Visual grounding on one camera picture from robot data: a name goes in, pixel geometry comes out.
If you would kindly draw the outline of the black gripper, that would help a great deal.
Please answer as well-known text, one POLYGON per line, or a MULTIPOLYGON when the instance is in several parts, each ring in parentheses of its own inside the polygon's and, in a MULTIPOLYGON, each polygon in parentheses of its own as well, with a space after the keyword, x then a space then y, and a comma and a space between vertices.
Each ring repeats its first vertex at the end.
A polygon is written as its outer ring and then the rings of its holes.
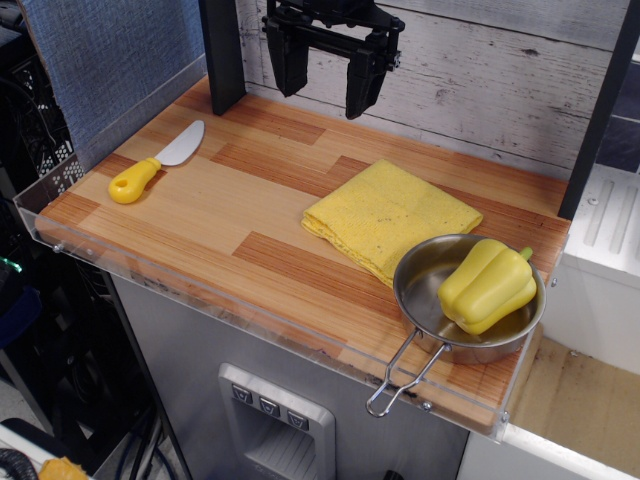
POLYGON ((269 1, 263 31, 275 83, 285 97, 308 82, 309 47, 350 54, 347 119, 377 102, 386 74, 400 63, 403 22, 373 1, 269 1))

